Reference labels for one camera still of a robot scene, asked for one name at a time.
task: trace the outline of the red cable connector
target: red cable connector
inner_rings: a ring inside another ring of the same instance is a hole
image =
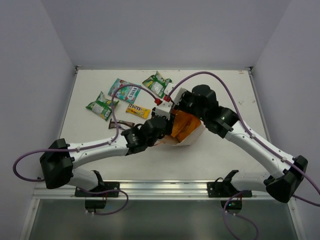
[[[156,99],[154,100],[154,102],[155,102],[155,104],[156,104],[157,106],[159,106],[160,104],[162,104],[162,100],[161,100],[160,98],[156,98]]]
[[[171,101],[171,97],[169,97],[168,95],[165,95],[163,100],[165,100],[166,102],[170,102]]]

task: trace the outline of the gray floor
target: gray floor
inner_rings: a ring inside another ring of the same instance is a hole
[[[122,201],[112,201],[106,211]],[[287,204],[274,200],[248,200],[241,214],[253,220],[259,240],[296,240]],[[247,222],[228,217],[243,240],[251,240],[255,229]],[[219,201],[132,200],[121,212],[91,217],[84,200],[41,200],[31,240],[232,240],[222,220]]]

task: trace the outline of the blue snack package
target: blue snack package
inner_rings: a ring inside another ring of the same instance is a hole
[[[121,86],[125,86],[127,84],[130,84],[130,82],[127,82],[125,80],[121,80],[119,78],[117,78],[114,82],[114,84],[112,85],[112,87],[110,88],[108,95],[112,96],[116,89],[118,89]],[[116,94],[115,97],[121,100],[125,100],[128,103],[133,104],[140,92],[140,88],[135,87],[135,86],[126,86],[121,88]]]

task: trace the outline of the white wall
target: white wall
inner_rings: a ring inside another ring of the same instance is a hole
[[[292,0],[254,67],[253,78],[270,137],[309,160],[307,173],[320,185],[320,1]],[[320,203],[304,180],[299,196]],[[319,239],[320,209],[298,202],[308,239]]]
[[[290,0],[42,0],[71,60],[103,69],[253,66]]]
[[[74,67],[40,0],[0,1],[0,32],[0,239],[17,240],[34,184],[15,177],[12,165],[57,138]],[[39,155],[18,170],[39,176]]]

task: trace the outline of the white table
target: white table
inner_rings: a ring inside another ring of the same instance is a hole
[[[61,138],[65,138],[67,143],[80,143],[115,135],[115,129],[108,129],[109,122],[104,121],[85,106],[93,102],[100,91],[107,94],[117,78],[141,85],[143,80],[155,72],[155,70],[79,70]],[[178,83],[198,71],[160,70],[159,72],[164,78],[170,78],[173,83]],[[244,70],[213,70],[211,72],[225,81],[249,126],[265,137],[248,72]],[[199,84],[209,85],[216,92],[221,106],[234,109],[222,85],[209,75],[191,78],[182,86],[191,90]],[[128,104],[120,101],[116,106],[117,119],[144,123],[144,119],[125,113]],[[149,109],[155,106],[153,98],[144,91],[140,91],[135,104]],[[83,165],[82,168],[98,170],[102,178],[108,180],[214,180],[225,177],[231,170],[267,175],[267,171],[250,155],[207,129],[191,146],[160,144],[138,154],[109,157]]]

